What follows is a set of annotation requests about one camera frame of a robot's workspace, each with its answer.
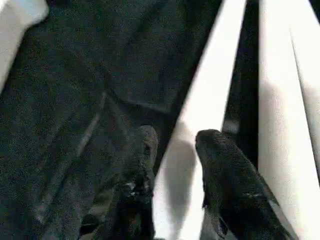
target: white wall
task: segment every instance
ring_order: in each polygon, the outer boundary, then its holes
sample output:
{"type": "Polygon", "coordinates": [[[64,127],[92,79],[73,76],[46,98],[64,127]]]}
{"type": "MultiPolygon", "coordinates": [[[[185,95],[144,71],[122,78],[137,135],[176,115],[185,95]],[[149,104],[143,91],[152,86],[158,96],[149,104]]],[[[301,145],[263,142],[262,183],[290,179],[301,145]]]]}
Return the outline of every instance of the white wall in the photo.
{"type": "Polygon", "coordinates": [[[292,45],[293,5],[261,1],[258,168],[299,238],[316,240],[320,188],[292,45]]]}

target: dark fabric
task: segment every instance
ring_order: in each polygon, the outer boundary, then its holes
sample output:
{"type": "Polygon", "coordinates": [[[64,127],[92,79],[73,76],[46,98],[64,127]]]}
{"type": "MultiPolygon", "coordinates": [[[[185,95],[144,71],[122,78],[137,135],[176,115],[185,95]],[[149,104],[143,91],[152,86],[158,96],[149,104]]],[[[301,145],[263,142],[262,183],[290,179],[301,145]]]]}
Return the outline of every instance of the dark fabric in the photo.
{"type": "Polygon", "coordinates": [[[259,1],[248,1],[222,132],[258,167],[259,1]]]}
{"type": "Polygon", "coordinates": [[[48,3],[0,96],[1,239],[76,239],[138,126],[161,159],[221,1],[48,3]]]}
{"type": "Polygon", "coordinates": [[[318,18],[318,22],[320,22],[320,2],[318,0],[309,0],[311,3],[311,6],[313,8],[313,11],[318,18]]]}
{"type": "Polygon", "coordinates": [[[196,151],[212,235],[228,239],[230,231],[239,240],[298,239],[264,179],[230,139],[217,130],[200,131],[196,151]]]}

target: white surface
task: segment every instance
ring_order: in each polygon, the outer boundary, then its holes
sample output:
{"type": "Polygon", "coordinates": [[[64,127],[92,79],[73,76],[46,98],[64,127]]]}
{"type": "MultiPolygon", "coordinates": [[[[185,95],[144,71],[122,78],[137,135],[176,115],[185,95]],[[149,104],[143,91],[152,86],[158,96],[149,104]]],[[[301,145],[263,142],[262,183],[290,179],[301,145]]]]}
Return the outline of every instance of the white surface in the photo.
{"type": "Polygon", "coordinates": [[[308,0],[290,1],[289,26],[312,148],[320,166],[320,25],[308,0]]]}
{"type": "Polygon", "coordinates": [[[320,188],[286,3],[260,6],[258,168],[299,238],[317,240],[320,188]]]}
{"type": "Polygon", "coordinates": [[[225,0],[157,174],[153,217],[156,236],[198,240],[203,221],[202,167],[195,137],[221,130],[246,0],[225,0]]]}
{"type": "Polygon", "coordinates": [[[0,0],[0,93],[24,32],[48,11],[45,0],[0,0]]]}

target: white panel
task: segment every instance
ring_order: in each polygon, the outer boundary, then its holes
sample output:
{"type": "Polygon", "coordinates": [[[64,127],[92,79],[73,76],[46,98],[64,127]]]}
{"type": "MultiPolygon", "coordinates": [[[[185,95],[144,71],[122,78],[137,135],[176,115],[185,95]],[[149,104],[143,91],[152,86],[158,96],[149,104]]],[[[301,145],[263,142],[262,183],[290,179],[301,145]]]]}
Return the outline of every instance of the white panel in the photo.
{"type": "Polygon", "coordinates": [[[286,15],[290,10],[284,0],[261,1],[258,168],[299,238],[317,240],[320,188],[286,15]]]}
{"type": "Polygon", "coordinates": [[[308,0],[289,0],[290,31],[314,156],[320,166],[320,25],[308,0]]]}
{"type": "Polygon", "coordinates": [[[222,129],[246,0],[225,0],[212,28],[172,138],[157,174],[153,217],[156,236],[198,240],[203,221],[202,167],[195,137],[222,129]]]}
{"type": "Polygon", "coordinates": [[[5,0],[0,3],[0,93],[27,27],[48,14],[45,0],[5,0]]]}

